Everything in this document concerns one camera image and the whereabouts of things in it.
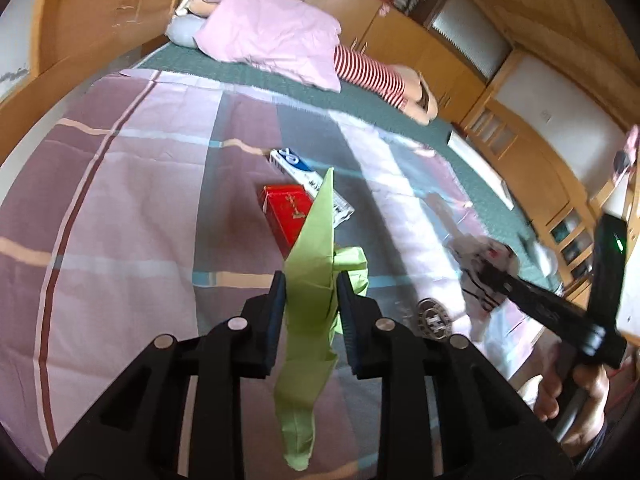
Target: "hand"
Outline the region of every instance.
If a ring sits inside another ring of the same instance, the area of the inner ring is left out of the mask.
[[[562,392],[562,381],[556,373],[555,360],[553,361],[540,381],[538,398],[533,408],[542,422],[556,418],[559,411],[556,399]],[[589,399],[560,443],[569,456],[577,456],[587,450],[591,441],[600,433],[609,394],[609,378],[604,366],[579,365],[574,368],[573,375],[575,383],[587,391]]]

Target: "screw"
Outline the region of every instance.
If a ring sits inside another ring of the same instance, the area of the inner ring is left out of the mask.
[[[453,348],[457,348],[458,350],[464,350],[469,346],[469,339],[460,334],[454,334],[449,338],[449,343]]]
[[[391,332],[396,327],[396,322],[388,317],[381,317],[376,321],[376,328],[383,332]]]
[[[168,334],[159,335],[154,339],[154,346],[159,350],[165,350],[174,344],[174,337]]]
[[[244,330],[249,322],[244,317],[232,317],[226,325],[230,330]]]

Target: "round metal object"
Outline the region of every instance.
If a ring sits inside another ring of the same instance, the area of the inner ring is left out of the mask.
[[[449,343],[453,348],[457,348],[459,350],[464,350],[469,346],[469,339],[460,334],[454,334],[449,338]]]
[[[159,335],[154,339],[154,346],[159,350],[165,350],[172,344],[174,344],[174,338],[168,334]]]
[[[249,322],[244,317],[232,317],[226,325],[231,330],[244,330]]]
[[[383,332],[391,332],[396,327],[396,322],[388,317],[381,317],[376,321],[376,328]]]
[[[452,322],[447,309],[433,298],[425,298],[415,308],[415,316],[420,333],[436,341],[452,334]]]

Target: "pillow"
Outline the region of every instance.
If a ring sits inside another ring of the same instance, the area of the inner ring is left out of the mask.
[[[222,62],[244,62],[302,84],[340,91],[334,51],[340,23],[299,0],[222,0],[196,33]]]
[[[200,30],[207,20],[195,14],[174,16],[166,28],[165,35],[178,46],[197,48],[193,35]]]

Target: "window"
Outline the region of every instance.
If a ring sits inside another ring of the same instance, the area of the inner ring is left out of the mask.
[[[511,52],[511,45],[473,0],[447,0],[431,24],[487,80]]]

